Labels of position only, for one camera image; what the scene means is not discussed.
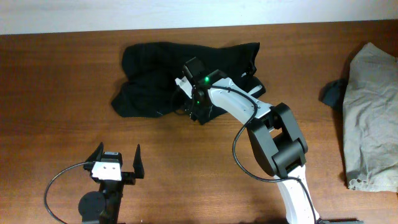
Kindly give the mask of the black shorts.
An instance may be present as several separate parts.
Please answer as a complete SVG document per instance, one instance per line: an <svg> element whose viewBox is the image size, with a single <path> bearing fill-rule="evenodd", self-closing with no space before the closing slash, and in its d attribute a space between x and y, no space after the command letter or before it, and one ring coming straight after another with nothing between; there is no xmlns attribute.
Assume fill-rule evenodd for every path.
<svg viewBox="0 0 398 224"><path fill-rule="evenodd" d="M172 42L134 44L123 52L121 66L127 82L111 106L123 118L159 118L178 109L187 111L192 102L178 90L175 79L193 57L210 71L225 72L238 87L259 98L266 92L254 76L259 48L258 42L222 48Z"/></svg>

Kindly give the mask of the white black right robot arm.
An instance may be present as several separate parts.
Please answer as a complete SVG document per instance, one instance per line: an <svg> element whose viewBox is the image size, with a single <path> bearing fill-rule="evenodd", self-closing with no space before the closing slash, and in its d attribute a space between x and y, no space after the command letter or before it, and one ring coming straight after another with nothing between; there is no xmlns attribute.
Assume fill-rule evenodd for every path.
<svg viewBox="0 0 398 224"><path fill-rule="evenodd" d="M209 71L196 57L185 62L182 73L175 82L192 106L221 108L242 123L232 153L236 154L240 135L247 132L255 160L268 178L242 170L258 181L277 184L287 222L320 223L305 176L308 144L291 109L284 103L273 106L256 99L221 70Z"/></svg>

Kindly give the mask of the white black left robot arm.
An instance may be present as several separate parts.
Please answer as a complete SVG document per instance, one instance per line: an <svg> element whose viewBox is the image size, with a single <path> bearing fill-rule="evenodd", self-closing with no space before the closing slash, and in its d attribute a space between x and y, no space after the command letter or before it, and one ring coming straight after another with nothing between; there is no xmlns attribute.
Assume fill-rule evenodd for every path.
<svg viewBox="0 0 398 224"><path fill-rule="evenodd" d="M135 185L137 179L144 178L144 166L141 159L141 147L137 146L133 171L122 170L123 157L120 152L105 152L101 142L87 158L84 170L99 184L97 191L82 196L78 211L82 223L115 224L118 222L119 209L125 185Z"/></svg>

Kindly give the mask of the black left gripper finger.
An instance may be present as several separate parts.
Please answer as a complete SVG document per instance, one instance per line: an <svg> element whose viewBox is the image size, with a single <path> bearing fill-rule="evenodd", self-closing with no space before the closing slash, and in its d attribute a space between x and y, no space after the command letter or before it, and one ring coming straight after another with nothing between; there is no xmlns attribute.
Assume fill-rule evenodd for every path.
<svg viewBox="0 0 398 224"><path fill-rule="evenodd" d="M144 178L145 171L144 171L144 166L143 166L142 158L141 158L140 144L137 145L136 152L134 155L133 169L134 169L135 179L143 179Z"/></svg>
<svg viewBox="0 0 398 224"><path fill-rule="evenodd" d="M87 158L86 162L96 162L100 161L103 155L104 144L100 142L98 147L94 150L94 152Z"/></svg>

